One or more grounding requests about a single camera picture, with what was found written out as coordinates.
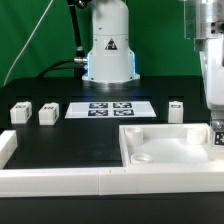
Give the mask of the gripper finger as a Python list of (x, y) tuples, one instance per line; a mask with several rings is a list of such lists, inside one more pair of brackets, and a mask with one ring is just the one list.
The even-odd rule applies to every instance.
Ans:
[(211, 112), (211, 127), (213, 130), (224, 130), (224, 111)]

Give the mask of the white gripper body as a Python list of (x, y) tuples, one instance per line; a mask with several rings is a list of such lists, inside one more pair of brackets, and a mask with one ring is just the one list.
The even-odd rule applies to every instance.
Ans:
[(207, 107), (224, 110), (224, 38), (208, 39), (199, 55)]

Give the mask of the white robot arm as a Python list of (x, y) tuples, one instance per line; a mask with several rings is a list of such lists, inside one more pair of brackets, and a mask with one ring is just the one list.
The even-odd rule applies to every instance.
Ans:
[[(224, 130), (224, 0), (181, 0), (185, 37), (200, 55), (211, 127)], [(87, 54), (87, 85), (109, 88), (135, 82), (135, 54), (129, 47), (127, 5), (122, 0), (92, 0), (93, 47)]]

